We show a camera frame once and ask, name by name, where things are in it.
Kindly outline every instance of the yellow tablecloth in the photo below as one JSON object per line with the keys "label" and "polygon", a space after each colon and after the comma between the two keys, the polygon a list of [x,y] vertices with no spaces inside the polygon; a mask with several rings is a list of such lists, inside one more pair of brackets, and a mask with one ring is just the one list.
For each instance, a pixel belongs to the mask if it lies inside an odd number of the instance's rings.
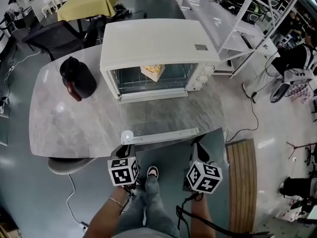
{"label": "yellow tablecloth", "polygon": [[96,15],[114,16],[113,6],[118,0],[68,0],[57,11],[58,21],[74,20]]}

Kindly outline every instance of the marble table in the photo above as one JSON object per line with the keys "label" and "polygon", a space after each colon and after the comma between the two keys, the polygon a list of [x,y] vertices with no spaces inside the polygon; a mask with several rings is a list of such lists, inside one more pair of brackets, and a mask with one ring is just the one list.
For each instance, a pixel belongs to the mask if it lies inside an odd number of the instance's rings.
{"label": "marble table", "polygon": [[[29,136],[34,155],[56,158],[110,156],[121,133],[135,136],[198,127],[200,134],[223,126],[223,112],[213,78],[188,97],[120,104],[100,73],[101,45],[74,52],[45,65],[31,100]],[[84,62],[97,81],[93,95],[75,101],[63,85],[60,65],[70,56]],[[138,151],[173,142],[143,145]]]}

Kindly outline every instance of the wooden board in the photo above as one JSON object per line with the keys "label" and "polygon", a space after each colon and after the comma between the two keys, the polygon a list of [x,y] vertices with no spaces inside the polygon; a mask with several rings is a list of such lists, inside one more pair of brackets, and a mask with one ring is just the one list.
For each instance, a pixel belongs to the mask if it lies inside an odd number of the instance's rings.
{"label": "wooden board", "polygon": [[227,145],[230,164],[230,230],[252,232],[257,203],[257,165],[253,139]]}

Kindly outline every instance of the handle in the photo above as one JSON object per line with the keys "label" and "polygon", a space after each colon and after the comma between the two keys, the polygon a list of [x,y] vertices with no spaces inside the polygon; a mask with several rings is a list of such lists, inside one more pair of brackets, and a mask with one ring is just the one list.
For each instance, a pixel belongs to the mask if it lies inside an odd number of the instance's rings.
{"label": "handle", "polygon": [[67,82],[66,83],[66,87],[67,87],[67,91],[69,92],[69,94],[78,102],[81,101],[81,97],[80,95],[75,91],[74,89],[74,85],[73,82]]}

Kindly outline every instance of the oven label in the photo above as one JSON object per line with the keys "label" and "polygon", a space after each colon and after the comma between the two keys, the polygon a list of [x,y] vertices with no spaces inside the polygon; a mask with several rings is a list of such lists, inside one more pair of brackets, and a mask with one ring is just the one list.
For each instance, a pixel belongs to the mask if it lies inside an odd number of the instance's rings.
{"label": "oven label", "polygon": [[208,50],[206,45],[195,44],[196,50]]}

